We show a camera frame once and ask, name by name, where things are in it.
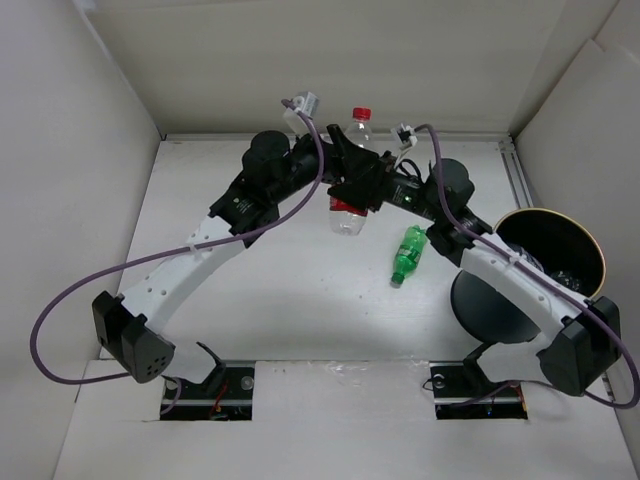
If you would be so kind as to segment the clear bottle red label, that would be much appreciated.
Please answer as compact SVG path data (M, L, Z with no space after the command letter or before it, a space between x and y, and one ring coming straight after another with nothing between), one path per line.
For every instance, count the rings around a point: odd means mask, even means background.
M376 150L369 122L372 111L368 107L357 106L352 110L351 123L344 130L346 137L355 145ZM331 230L340 235L357 236L366 222L367 211L329 197L329 224Z

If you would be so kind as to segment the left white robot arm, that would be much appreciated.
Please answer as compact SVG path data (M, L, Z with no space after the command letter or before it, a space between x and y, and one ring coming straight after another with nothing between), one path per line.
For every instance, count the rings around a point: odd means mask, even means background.
M185 300L218 268L280 223L279 205L316 182L342 186L378 159L372 133L361 122L327 128L328 140L306 134L295 142L279 131L256 134L242 156L242 169L186 246L168 255L144 280L92 303L101 346L136 382L159 376L188 381L201 396L222 387L223 362L197 343L178 347L162 335Z

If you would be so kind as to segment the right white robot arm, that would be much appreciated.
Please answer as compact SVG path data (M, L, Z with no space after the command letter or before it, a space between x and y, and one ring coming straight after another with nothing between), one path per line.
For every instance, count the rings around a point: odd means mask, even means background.
M338 157L323 179L329 194L353 207L376 211L388 202L432 221L427 237L436 251L520 310L537 328L528 340L484 341L462 369L473 393L514 382L548 383L582 396L623 353L610 302L591 302L557 284L495 234L466 206L474 186L458 161L438 157L426 181L397 173L390 157L358 151Z

